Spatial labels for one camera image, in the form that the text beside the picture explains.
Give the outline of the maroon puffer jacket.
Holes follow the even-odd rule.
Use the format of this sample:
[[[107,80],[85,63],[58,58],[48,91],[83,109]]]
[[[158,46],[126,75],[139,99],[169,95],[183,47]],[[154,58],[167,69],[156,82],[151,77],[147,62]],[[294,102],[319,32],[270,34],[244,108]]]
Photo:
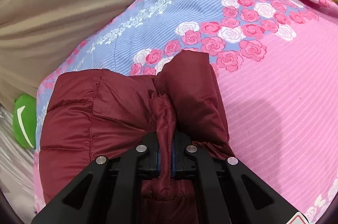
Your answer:
[[[197,223],[192,183],[171,176],[175,132],[218,159],[233,155],[214,70],[203,52],[181,51],[157,75],[84,70],[59,76],[40,140],[39,172],[49,203],[98,156],[121,156],[156,133],[160,177],[142,184],[144,223]]]

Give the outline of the green pillow white stripe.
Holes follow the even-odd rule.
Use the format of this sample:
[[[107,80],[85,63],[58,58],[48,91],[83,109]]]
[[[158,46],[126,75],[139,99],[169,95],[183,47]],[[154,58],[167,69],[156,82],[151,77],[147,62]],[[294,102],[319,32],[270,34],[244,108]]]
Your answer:
[[[35,149],[36,126],[36,99],[23,94],[15,100],[13,112],[13,134],[22,147]]]

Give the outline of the pink floral bed sheet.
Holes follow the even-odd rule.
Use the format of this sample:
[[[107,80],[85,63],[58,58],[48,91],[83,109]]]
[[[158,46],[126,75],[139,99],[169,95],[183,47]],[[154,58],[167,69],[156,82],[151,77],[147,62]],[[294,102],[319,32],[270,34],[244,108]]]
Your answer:
[[[337,194],[337,5],[330,0],[137,0],[81,42],[37,92],[41,138],[57,78],[108,68],[160,72],[186,31],[224,43],[211,56],[235,153],[318,223]]]

